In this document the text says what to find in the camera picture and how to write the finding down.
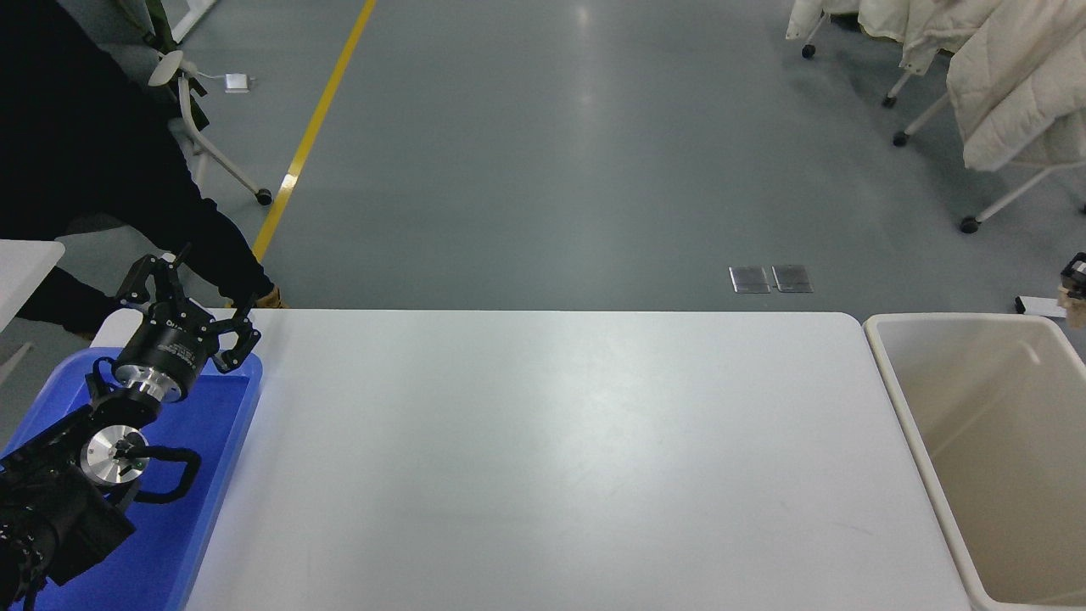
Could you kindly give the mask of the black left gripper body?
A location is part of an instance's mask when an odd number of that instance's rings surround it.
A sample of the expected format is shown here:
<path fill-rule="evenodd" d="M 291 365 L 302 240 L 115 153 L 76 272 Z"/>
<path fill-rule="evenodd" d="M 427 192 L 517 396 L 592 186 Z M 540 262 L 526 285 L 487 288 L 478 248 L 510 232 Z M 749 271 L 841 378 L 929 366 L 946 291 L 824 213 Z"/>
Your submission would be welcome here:
<path fill-rule="evenodd" d="M 217 351 L 210 333 L 211 316 L 189 313 L 178 318 L 144 318 L 117 356 L 117 383 L 132 389 L 153 375 L 168 378 L 171 387 L 190 390 Z"/>

